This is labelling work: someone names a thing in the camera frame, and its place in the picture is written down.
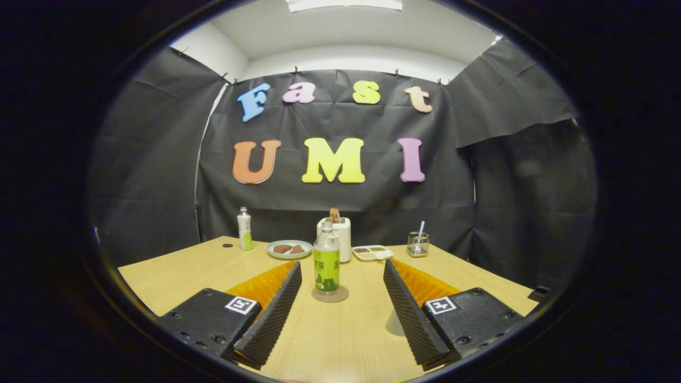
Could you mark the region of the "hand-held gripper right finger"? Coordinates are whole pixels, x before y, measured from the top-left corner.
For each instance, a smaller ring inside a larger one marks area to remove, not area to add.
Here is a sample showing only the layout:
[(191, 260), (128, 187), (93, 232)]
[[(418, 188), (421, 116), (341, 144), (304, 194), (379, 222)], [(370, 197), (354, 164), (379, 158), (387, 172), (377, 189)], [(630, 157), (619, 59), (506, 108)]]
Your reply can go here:
[(383, 280), (410, 350), (425, 371), (481, 351), (524, 319), (482, 288), (459, 291), (398, 260), (385, 262)]

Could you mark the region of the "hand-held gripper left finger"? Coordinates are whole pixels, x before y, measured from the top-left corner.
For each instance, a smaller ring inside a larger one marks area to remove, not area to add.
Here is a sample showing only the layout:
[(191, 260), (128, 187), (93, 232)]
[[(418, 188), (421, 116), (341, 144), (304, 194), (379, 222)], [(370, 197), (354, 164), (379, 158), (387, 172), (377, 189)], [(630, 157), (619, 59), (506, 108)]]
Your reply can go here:
[(204, 288), (160, 316), (180, 341), (229, 363), (261, 369), (283, 330), (302, 283), (292, 260), (226, 292)]

